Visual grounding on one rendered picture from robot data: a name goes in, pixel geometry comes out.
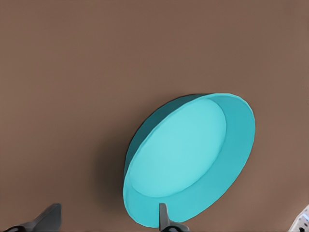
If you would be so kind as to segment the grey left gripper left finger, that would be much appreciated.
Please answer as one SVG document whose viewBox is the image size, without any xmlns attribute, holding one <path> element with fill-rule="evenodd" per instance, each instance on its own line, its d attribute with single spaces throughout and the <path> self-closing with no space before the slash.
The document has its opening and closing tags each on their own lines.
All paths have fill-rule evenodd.
<svg viewBox="0 0 309 232">
<path fill-rule="evenodd" d="M 59 232 L 61 228 L 61 204 L 47 207 L 35 219 L 14 225 L 3 232 Z"/>
</svg>

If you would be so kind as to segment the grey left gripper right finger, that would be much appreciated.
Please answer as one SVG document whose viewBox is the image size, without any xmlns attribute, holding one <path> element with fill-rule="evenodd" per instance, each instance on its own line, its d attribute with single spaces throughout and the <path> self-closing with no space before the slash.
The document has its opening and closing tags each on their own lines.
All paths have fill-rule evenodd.
<svg viewBox="0 0 309 232">
<path fill-rule="evenodd" d="M 188 226 L 169 219 L 168 208 L 165 203 L 159 204 L 159 230 L 160 232 L 190 232 Z"/>
</svg>

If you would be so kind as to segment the blue plate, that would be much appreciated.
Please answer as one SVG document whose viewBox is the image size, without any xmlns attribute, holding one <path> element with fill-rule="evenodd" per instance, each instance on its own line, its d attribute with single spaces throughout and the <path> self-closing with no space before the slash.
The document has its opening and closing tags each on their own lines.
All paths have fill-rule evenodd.
<svg viewBox="0 0 309 232">
<path fill-rule="evenodd" d="M 138 224 L 159 226 L 159 205 L 185 222 L 235 182 L 251 153 L 255 118 L 229 93 L 178 97 L 155 110 L 134 134 L 125 159 L 123 201 Z"/>
</svg>

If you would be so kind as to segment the silver frame post foot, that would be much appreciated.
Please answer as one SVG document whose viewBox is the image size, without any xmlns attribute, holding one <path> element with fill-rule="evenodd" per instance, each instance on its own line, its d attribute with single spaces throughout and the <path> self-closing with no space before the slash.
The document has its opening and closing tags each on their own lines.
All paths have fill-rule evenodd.
<svg viewBox="0 0 309 232">
<path fill-rule="evenodd" d="M 297 215 L 288 232 L 309 232 L 309 204 Z"/>
</svg>

